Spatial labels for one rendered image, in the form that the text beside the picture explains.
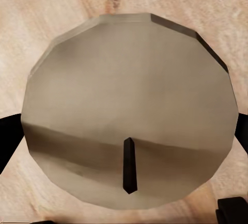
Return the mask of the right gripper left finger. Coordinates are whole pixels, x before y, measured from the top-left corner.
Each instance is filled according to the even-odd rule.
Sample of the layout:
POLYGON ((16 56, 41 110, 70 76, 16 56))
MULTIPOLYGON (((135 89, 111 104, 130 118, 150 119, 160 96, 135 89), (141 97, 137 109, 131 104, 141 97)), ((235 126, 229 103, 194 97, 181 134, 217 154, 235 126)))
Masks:
POLYGON ((0 174, 23 137, 21 113, 0 119, 0 174))

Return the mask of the pillar candle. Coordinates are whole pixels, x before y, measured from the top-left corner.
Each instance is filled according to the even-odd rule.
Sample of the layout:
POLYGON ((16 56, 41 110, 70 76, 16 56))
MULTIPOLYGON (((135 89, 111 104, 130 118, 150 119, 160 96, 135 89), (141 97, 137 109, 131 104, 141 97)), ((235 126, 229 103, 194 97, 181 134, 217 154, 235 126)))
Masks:
POLYGON ((197 31, 125 13, 54 38, 28 74, 21 124, 53 184, 82 202, 149 210, 214 176, 238 117, 227 65, 197 31))

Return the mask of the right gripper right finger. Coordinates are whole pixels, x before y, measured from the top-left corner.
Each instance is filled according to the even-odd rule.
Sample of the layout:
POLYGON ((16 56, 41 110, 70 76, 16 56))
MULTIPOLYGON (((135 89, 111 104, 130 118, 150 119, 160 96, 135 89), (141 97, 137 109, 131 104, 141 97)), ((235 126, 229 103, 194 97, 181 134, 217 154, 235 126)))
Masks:
POLYGON ((248 115, 239 113, 235 137, 248 154, 248 115))

